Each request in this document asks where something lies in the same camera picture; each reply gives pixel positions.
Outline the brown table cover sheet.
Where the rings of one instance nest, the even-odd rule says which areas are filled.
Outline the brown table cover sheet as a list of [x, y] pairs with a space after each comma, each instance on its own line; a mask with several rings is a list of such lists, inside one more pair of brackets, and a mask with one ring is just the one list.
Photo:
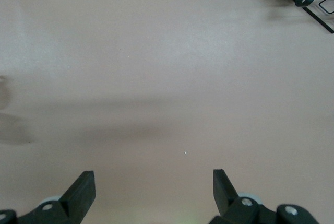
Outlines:
[[207, 224], [214, 169], [334, 224], [334, 35], [289, 0], [0, 0], [0, 209], [85, 170], [82, 224]]

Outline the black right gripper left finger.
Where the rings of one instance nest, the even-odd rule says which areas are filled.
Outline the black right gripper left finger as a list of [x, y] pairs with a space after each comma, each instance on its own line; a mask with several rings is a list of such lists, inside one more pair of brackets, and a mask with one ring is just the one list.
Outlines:
[[84, 171], [58, 199], [41, 203], [18, 217], [13, 209], [0, 210], [0, 224], [81, 224], [96, 197], [93, 171]]

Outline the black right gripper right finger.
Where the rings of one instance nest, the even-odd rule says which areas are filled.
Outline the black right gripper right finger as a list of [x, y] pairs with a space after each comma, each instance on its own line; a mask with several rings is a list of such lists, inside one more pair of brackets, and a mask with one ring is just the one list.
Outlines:
[[223, 169], [213, 171], [213, 196], [219, 215], [208, 224], [320, 224], [301, 206], [282, 204], [272, 211], [251, 197], [239, 196]]

